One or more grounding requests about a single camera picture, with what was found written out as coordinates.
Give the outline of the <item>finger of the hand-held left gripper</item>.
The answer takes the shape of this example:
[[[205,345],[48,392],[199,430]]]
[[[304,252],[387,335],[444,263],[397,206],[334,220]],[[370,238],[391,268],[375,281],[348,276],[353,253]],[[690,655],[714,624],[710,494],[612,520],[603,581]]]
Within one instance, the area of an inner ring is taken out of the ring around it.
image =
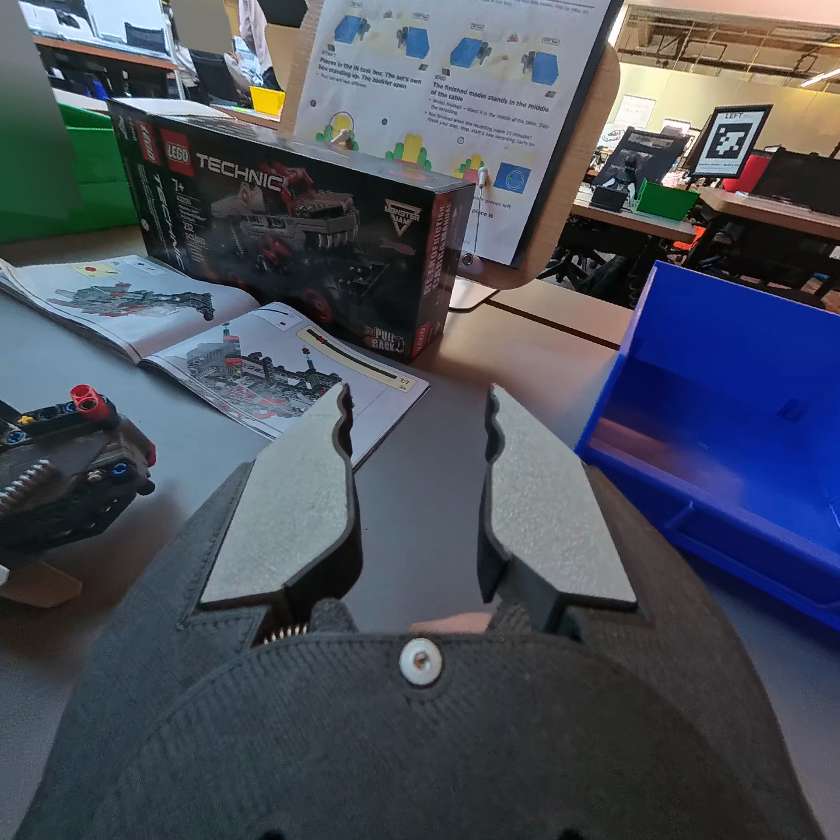
[[[2,558],[1,598],[32,607],[57,607],[75,600],[82,583],[41,559]]]

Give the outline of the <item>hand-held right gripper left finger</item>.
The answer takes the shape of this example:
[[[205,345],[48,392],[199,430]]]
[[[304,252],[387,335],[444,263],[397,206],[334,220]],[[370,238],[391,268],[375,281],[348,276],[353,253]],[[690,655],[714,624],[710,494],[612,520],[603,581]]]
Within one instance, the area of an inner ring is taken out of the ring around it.
[[[311,610],[361,576],[350,387],[339,383],[255,460],[217,551],[204,609]]]

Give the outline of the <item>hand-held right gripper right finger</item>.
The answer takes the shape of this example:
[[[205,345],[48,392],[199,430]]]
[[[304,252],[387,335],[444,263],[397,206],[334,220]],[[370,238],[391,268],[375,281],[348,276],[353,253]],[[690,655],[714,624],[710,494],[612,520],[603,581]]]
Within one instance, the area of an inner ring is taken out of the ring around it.
[[[579,457],[499,385],[487,394],[485,429],[482,601],[519,602],[528,614],[635,611],[636,593]]]

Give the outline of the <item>black grey lego truck model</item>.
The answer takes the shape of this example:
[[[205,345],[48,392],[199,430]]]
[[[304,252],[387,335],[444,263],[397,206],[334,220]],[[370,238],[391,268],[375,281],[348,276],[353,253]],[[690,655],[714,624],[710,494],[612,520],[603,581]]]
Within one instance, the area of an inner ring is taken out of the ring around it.
[[[154,491],[156,448],[126,416],[114,429],[24,438],[8,422],[22,413],[1,402],[1,559],[97,536]]]

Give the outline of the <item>black toy set box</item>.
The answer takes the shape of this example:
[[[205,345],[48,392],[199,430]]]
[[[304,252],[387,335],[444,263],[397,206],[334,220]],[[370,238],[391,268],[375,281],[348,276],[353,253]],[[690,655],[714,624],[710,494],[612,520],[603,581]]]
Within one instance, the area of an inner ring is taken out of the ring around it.
[[[108,113],[149,256],[394,360],[443,332],[473,184],[186,100]]]

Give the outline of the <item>blue plastic bin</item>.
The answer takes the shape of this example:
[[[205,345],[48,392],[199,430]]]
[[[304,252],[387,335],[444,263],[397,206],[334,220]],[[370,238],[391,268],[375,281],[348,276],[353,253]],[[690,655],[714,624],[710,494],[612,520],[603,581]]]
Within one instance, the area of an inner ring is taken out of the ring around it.
[[[657,262],[574,448],[676,547],[839,628],[839,318]]]

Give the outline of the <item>wooden edged table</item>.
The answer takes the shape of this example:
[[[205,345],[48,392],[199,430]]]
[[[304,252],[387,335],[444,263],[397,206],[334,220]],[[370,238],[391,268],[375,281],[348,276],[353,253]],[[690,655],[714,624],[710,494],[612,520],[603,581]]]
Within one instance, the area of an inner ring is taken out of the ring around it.
[[[806,207],[769,198],[741,196],[705,186],[699,189],[699,196],[718,214],[822,237],[836,243],[839,241],[838,216],[817,213]]]
[[[697,234],[694,227],[687,221],[676,221],[666,217],[639,213],[632,209],[620,212],[593,206],[588,193],[578,192],[574,198],[570,215],[586,217],[592,221],[609,224],[615,227],[631,230],[668,240],[668,242],[692,244]]]
[[[632,309],[536,279],[499,290],[485,303],[609,350],[620,349],[634,315]]]

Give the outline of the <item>white stand base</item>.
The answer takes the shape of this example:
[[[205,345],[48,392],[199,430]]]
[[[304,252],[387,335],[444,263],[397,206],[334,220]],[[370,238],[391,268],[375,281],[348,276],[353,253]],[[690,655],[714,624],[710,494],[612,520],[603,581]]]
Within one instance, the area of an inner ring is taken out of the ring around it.
[[[498,289],[457,276],[448,304],[450,312],[470,312],[498,293]]]

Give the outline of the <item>open instruction booklet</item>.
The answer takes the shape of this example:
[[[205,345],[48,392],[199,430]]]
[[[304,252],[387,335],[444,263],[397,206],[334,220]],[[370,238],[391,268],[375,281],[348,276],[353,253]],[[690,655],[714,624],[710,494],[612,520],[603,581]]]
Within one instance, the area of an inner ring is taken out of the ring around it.
[[[429,385],[363,355],[289,306],[192,279],[142,256],[13,267],[2,288],[132,363],[168,374],[220,413],[275,439],[336,385],[352,398],[360,465]]]

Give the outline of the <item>small green bin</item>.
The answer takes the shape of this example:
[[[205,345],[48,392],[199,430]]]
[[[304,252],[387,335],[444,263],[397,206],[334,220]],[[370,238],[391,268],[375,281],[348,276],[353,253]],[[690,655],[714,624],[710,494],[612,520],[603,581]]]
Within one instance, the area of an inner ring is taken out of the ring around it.
[[[700,199],[694,190],[681,190],[644,180],[636,194],[634,210],[639,214],[683,221]]]

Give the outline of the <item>rounded wooden board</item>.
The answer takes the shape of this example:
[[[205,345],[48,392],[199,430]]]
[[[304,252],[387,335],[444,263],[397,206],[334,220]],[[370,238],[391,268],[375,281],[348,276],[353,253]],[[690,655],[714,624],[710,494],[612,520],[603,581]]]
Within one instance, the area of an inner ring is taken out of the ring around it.
[[[287,137],[298,133],[298,109],[321,13],[322,3],[311,2],[298,30],[286,86],[286,102],[278,129]],[[620,63],[617,54],[607,42],[606,35],[600,36],[600,39],[594,50],[597,62],[590,86],[585,92],[585,98],[581,98],[582,94],[578,97],[580,112],[572,120],[573,124],[570,126],[567,123],[561,132],[558,142],[561,152],[559,163],[553,175],[546,175],[543,180],[544,202],[532,225],[527,246],[521,256],[514,260],[513,266],[504,266],[493,261],[485,261],[483,266],[479,266],[477,260],[471,266],[464,266],[462,261],[457,269],[458,291],[463,288],[472,294],[482,289],[481,294],[484,294],[484,289],[519,288],[534,280],[548,264],[565,222],[571,215],[574,199],[595,141],[600,135],[618,90]]]

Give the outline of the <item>dark tilted screen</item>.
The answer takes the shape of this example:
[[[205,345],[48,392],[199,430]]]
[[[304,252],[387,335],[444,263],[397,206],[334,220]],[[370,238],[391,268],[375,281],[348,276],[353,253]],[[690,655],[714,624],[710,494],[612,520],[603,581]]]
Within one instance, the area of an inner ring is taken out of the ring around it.
[[[627,128],[592,182],[591,205],[612,211],[635,207],[645,183],[660,183],[682,155],[687,137]]]

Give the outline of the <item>black monitor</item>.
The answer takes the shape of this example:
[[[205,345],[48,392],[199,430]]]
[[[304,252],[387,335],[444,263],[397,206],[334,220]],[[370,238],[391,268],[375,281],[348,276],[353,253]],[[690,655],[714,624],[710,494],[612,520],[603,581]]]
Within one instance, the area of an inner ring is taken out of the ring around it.
[[[770,157],[751,196],[839,216],[839,160],[780,147]]]

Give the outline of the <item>black white marker sign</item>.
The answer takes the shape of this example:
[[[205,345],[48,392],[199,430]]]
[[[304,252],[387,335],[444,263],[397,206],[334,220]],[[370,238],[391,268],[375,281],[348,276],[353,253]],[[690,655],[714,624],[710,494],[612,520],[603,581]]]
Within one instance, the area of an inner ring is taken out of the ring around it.
[[[740,177],[773,104],[720,106],[714,109],[689,157],[689,176]]]

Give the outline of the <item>whiteboard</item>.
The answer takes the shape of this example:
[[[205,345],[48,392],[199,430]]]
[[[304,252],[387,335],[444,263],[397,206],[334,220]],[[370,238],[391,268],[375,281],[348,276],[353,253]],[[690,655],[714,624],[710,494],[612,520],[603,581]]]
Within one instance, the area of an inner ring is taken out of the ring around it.
[[[85,1],[101,39],[165,50],[166,18],[159,1]]]

